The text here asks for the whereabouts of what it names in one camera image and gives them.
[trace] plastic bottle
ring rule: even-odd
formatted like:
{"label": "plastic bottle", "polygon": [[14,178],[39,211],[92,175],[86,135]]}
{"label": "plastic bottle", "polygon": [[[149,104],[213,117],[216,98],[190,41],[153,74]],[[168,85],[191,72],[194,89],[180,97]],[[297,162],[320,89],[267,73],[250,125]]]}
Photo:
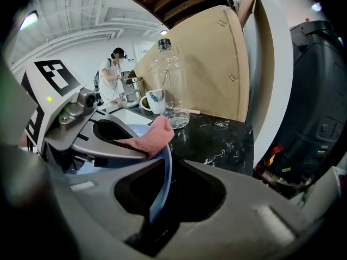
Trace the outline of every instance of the plastic bottle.
{"label": "plastic bottle", "polygon": [[169,119],[173,129],[179,129],[189,122],[185,66],[168,38],[159,40],[158,46],[152,74],[156,88],[164,89],[166,107],[161,109],[160,114]]}

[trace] camera lens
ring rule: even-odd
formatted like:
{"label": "camera lens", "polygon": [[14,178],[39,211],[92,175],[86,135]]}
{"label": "camera lens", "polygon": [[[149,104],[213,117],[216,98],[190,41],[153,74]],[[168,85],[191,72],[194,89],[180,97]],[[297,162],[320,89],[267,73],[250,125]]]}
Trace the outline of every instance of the camera lens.
{"label": "camera lens", "polygon": [[87,103],[86,103],[87,107],[89,107],[89,108],[93,107],[94,102],[95,102],[95,96],[94,95],[89,96],[87,98]]}

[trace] pink towel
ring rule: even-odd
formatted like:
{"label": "pink towel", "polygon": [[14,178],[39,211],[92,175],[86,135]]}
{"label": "pink towel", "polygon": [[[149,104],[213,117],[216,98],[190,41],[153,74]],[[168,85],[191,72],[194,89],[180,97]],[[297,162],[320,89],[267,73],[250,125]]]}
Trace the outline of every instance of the pink towel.
{"label": "pink towel", "polygon": [[154,119],[148,131],[140,138],[117,140],[117,142],[147,152],[149,154],[148,159],[151,159],[168,145],[174,135],[169,120],[164,116],[159,116]]}

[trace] person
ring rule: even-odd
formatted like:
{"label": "person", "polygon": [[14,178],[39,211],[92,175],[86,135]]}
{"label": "person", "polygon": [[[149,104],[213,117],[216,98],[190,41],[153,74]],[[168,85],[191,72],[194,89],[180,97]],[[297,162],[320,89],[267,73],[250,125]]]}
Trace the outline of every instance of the person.
{"label": "person", "polygon": [[123,49],[117,47],[111,58],[103,60],[99,70],[99,92],[104,106],[115,105],[122,102],[119,97],[118,84],[121,84],[120,64],[127,56]]}

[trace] bottle cap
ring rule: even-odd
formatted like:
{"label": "bottle cap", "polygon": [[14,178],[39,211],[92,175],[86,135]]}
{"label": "bottle cap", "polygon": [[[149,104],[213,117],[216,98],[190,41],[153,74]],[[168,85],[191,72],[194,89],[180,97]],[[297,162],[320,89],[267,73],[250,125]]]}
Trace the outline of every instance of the bottle cap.
{"label": "bottle cap", "polygon": [[159,49],[165,49],[165,47],[171,46],[171,41],[168,38],[162,38],[158,41]]}

